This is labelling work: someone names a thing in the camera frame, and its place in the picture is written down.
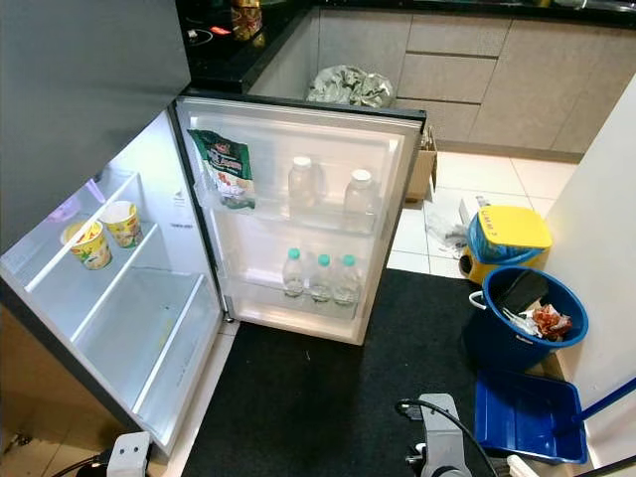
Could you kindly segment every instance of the white bottle cap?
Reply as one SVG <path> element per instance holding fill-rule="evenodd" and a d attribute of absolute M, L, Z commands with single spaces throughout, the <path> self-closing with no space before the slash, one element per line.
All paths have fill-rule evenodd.
<path fill-rule="evenodd" d="M 296 156 L 294 157 L 294 167 L 308 169 L 311 167 L 311 159 L 305 156 Z"/>
<path fill-rule="evenodd" d="M 371 181 L 371 172 L 366 169 L 356 169 L 351 173 L 351 177 L 358 182 L 369 182 Z"/>

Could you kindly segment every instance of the dustpan handle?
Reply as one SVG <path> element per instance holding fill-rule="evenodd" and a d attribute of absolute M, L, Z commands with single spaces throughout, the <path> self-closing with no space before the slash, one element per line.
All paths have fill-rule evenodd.
<path fill-rule="evenodd" d="M 636 390 L 636 378 L 625 383 L 619 389 L 617 389 L 613 393 L 610 393 L 603 399 L 595 402 L 593 405 L 591 405 L 587 409 L 584 409 L 580 413 L 573 415 L 571 417 L 570 422 L 567 422 L 563 425 L 556 427 L 554 430 L 554 434 L 565 434 L 566 432 L 570 432 L 574 428 L 578 427 L 588 417 L 592 417 L 597 412 L 604 410 L 606 407 L 608 407 L 611 404 L 614 404 L 615 402 L 617 402 L 619 399 L 623 398 L 624 396 L 629 395 L 634 390 Z"/>
<path fill-rule="evenodd" d="M 603 399 L 595 402 L 593 405 L 591 405 L 587 409 L 584 409 L 581 413 L 575 415 L 572 418 L 572 421 L 574 423 L 579 423 L 583 420 L 586 420 L 588 417 L 591 417 L 595 415 L 597 412 L 604 410 L 606 407 L 608 407 L 611 404 L 614 404 L 615 402 L 617 402 L 619 399 L 623 398 L 624 396 L 629 395 L 634 390 L 636 390 L 636 378 L 634 378 L 631 381 L 628 381 L 627 383 L 625 383 L 623 386 L 621 386 L 619 389 L 617 389 L 613 393 L 610 393 Z"/>

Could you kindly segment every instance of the plastic water bottle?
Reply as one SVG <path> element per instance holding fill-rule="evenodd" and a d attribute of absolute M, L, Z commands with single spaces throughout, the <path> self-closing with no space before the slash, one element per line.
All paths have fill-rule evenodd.
<path fill-rule="evenodd" d="M 298 248 L 290 248 L 287 252 L 287 261 L 282 267 L 282 283 L 285 288 L 285 295 L 291 297 L 302 295 L 304 281 L 300 250 Z"/>
<path fill-rule="evenodd" d="M 342 267 L 334 279 L 334 301 L 342 306 L 351 306 L 360 295 L 360 273 L 353 255 L 342 258 Z"/>
<path fill-rule="evenodd" d="M 294 165 L 289 171 L 290 209 L 303 209 L 316 204 L 316 185 L 311 169 L 311 159 L 304 156 L 294 157 Z"/>
<path fill-rule="evenodd" d="M 345 229 L 368 234 L 376 219 L 375 190 L 371 173 L 356 169 L 345 191 Z"/>
<path fill-rule="evenodd" d="M 329 301 L 331 298 L 331 276 L 329 255 L 318 256 L 318 268 L 309 280 L 309 291 L 316 302 Z"/>

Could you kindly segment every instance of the black floor mat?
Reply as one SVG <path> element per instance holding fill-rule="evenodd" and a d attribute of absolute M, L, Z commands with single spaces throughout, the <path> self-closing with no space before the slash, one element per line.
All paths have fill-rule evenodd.
<path fill-rule="evenodd" d="M 387 270 L 364 347 L 241 324 L 184 476 L 408 477 L 421 423 L 400 398 L 449 393 L 472 428 L 466 280 Z M 487 475 L 464 441 L 473 476 Z"/>

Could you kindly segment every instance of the green packet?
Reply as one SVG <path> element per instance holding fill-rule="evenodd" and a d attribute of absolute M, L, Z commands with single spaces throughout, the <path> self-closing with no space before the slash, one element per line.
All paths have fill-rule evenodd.
<path fill-rule="evenodd" d="M 256 200 L 247 145 L 230 141 L 213 131 L 188 129 L 188 133 L 219 191 L 221 203 L 230 209 L 253 209 Z"/>

